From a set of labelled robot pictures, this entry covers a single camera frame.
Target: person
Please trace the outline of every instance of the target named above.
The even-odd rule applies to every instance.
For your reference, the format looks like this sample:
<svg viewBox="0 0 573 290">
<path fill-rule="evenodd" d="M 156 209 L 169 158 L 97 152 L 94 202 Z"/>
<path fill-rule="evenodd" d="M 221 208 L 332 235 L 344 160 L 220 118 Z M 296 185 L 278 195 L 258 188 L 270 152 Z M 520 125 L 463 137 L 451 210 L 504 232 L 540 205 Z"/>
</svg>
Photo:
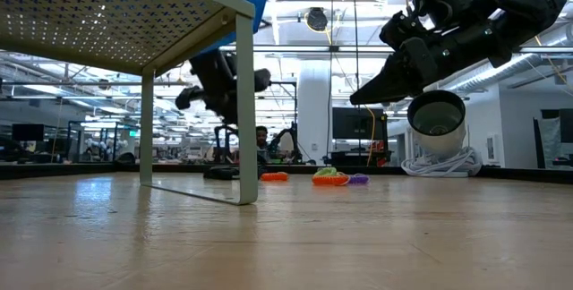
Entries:
<svg viewBox="0 0 573 290">
<path fill-rule="evenodd" d="M 264 125 L 259 125 L 256 128 L 257 132 L 257 154 L 263 157 L 267 162 L 271 159 L 283 159 L 288 157 L 288 151 L 278 150 L 278 145 L 270 145 L 267 143 L 267 136 L 269 130 Z"/>
<path fill-rule="evenodd" d="M 267 135 L 269 130 L 264 125 L 256 127 L 257 132 L 257 155 L 263 157 L 267 162 L 270 161 L 269 144 L 267 143 Z"/>
</svg>

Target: purple toy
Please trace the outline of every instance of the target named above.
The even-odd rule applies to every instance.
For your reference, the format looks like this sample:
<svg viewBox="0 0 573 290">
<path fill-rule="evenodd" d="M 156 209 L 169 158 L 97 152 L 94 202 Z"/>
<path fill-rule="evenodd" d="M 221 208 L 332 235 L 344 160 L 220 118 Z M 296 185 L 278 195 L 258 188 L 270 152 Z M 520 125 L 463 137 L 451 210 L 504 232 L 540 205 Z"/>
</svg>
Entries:
<svg viewBox="0 0 573 290">
<path fill-rule="evenodd" d="M 347 184 L 368 184 L 370 177 L 363 174 L 351 175 Z"/>
</svg>

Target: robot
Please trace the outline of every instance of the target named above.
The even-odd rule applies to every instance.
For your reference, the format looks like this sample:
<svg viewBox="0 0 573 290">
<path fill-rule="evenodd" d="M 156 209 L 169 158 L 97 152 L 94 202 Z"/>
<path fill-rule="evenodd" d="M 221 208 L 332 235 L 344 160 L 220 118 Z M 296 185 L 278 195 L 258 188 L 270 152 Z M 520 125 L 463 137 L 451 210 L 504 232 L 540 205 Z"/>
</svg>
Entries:
<svg viewBox="0 0 573 290">
<path fill-rule="evenodd" d="M 396 13 L 380 39 L 394 48 L 380 74 L 350 97 L 353 105 L 397 102 L 417 97 L 423 88 L 452 73 L 489 59 L 494 67 L 511 59 L 512 50 L 555 23 L 567 0 L 414 0 L 414 9 Z M 490 16 L 503 11 L 497 19 Z M 427 30 L 420 17 L 429 16 Z M 237 123 L 234 57 L 214 50 L 190 60 L 203 88 L 185 89 L 176 104 L 194 99 Z M 270 85 L 267 70 L 255 72 L 255 91 Z"/>
</svg>

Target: round ceiling speaker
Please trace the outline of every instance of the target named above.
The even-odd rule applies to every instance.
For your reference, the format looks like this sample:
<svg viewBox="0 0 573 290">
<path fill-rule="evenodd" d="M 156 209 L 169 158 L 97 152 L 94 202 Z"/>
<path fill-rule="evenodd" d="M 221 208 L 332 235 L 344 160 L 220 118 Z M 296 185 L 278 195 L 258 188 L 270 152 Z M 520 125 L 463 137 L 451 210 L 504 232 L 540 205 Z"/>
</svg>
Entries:
<svg viewBox="0 0 573 290">
<path fill-rule="evenodd" d="M 451 158 L 462 149 L 466 137 L 466 106 L 456 94 L 435 90 L 415 98 L 408 108 L 408 122 L 424 151 Z"/>
<path fill-rule="evenodd" d="M 326 30 L 326 26 L 329 24 L 322 8 L 317 7 L 311 8 L 306 22 L 308 23 L 308 27 L 315 31 L 324 31 Z"/>
</svg>

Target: black monitor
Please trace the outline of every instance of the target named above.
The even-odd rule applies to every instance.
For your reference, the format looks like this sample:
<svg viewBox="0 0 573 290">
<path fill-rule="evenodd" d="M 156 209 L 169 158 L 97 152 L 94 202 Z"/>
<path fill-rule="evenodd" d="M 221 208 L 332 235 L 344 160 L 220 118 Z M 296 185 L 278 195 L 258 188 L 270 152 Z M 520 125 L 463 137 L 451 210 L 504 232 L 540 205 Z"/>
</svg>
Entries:
<svg viewBox="0 0 573 290">
<path fill-rule="evenodd" d="M 44 124 L 12 124 L 12 140 L 43 141 Z"/>
<path fill-rule="evenodd" d="M 65 153 L 67 150 L 65 149 L 67 145 L 67 139 L 56 139 L 56 143 L 54 143 L 54 138 L 50 138 L 47 143 L 45 144 L 45 150 L 48 153 L 52 152 L 52 149 L 55 153 Z"/>
<path fill-rule="evenodd" d="M 573 143 L 573 109 L 561 109 L 561 142 Z"/>
<path fill-rule="evenodd" d="M 384 140 L 386 116 L 382 109 L 371 109 L 376 118 L 374 139 Z M 333 107 L 332 138 L 363 139 L 372 137 L 372 114 L 364 107 Z"/>
</svg>

